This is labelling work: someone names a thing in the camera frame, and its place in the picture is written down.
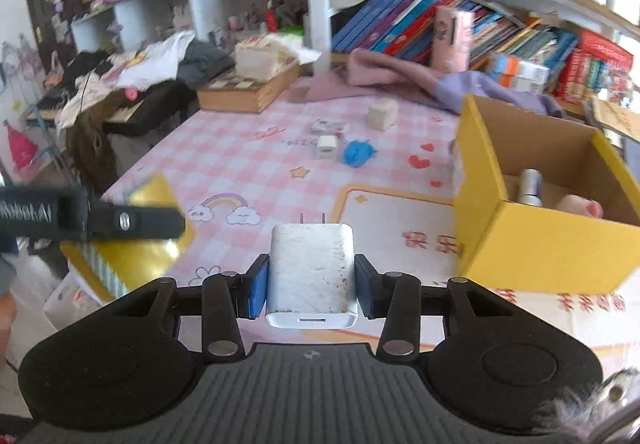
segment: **pink cloth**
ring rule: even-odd
[[[430,97],[443,74],[415,62],[402,61],[356,48],[347,64],[317,75],[290,88],[287,98],[293,102],[314,102],[338,97],[386,96],[402,97],[412,102],[436,106]]]
[[[564,117],[553,97],[503,88],[482,72],[443,74],[416,62],[360,48],[349,55],[345,66],[314,77],[306,86],[290,88],[286,98],[312,102],[365,95],[399,97],[460,114],[468,94],[503,100],[542,115]]]

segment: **white small box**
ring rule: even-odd
[[[338,156],[338,139],[335,135],[321,135],[318,137],[316,156],[319,159],[335,160]]]
[[[347,329],[358,319],[353,231],[288,223],[271,231],[267,322],[281,329]]]
[[[384,98],[380,102],[369,106],[367,126],[378,131],[384,131],[395,124],[398,118],[398,101]]]

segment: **toy box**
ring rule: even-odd
[[[485,287],[612,292],[640,263],[640,188],[596,128],[484,97],[463,108],[454,153],[458,272]],[[543,207],[511,202],[524,169]],[[573,193],[604,219],[555,210]]]

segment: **desk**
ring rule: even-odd
[[[449,143],[457,117],[399,102],[397,125],[367,129],[372,97],[293,104],[281,96],[261,115],[199,111],[140,159],[108,192],[119,199],[136,183],[164,173],[180,207],[194,220],[196,240],[169,274],[178,286],[197,285],[211,273],[244,272],[269,252],[278,223],[330,221],[354,230],[356,252],[378,271],[401,270],[423,284],[443,285],[455,275]],[[314,157],[310,127],[317,119],[350,124],[349,140],[369,140],[378,153],[359,169]],[[596,349],[606,372],[622,367],[627,344],[640,342],[640,276],[617,294],[498,294]],[[286,331],[239,320],[246,348],[256,341],[369,342],[383,320],[360,316],[347,331]],[[183,320],[181,340],[199,349],[199,321]],[[422,350],[444,337],[439,318],[422,319]]]

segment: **star print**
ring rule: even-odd
[[[303,168],[302,166],[291,170],[291,178],[303,179],[310,173],[310,170]]]

